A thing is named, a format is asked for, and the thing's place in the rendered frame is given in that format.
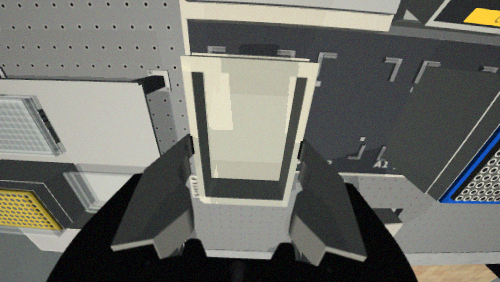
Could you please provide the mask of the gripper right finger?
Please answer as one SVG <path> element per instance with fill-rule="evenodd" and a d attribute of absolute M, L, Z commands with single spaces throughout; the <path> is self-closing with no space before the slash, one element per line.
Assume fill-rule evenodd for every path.
<path fill-rule="evenodd" d="M 344 282 L 418 282 L 402 249 L 355 186 L 305 139 L 297 159 L 302 191 L 289 225 L 297 261 Z"/>

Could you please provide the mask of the grey flat shelf table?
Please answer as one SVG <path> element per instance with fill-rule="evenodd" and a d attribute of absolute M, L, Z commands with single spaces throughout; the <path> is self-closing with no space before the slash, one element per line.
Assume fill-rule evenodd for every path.
<path fill-rule="evenodd" d="M 164 76 L 133 81 L 2 78 L 0 94 L 36 95 L 66 152 L 0 159 L 148 167 L 161 156 L 147 94 Z"/>

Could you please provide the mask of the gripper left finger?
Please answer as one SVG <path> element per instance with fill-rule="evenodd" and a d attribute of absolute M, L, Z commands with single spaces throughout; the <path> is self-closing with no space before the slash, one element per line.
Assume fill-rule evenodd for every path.
<path fill-rule="evenodd" d="M 117 282 L 150 262 L 182 255 L 194 230 L 186 186 L 193 154 L 187 134 L 134 174 L 78 232 L 46 282 Z"/>

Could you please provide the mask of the beige rectangular tray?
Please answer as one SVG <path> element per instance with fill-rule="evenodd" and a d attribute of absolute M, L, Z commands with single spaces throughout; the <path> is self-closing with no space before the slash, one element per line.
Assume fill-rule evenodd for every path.
<path fill-rule="evenodd" d="M 213 53 L 180 58 L 200 200 L 287 207 L 320 63 Z"/>

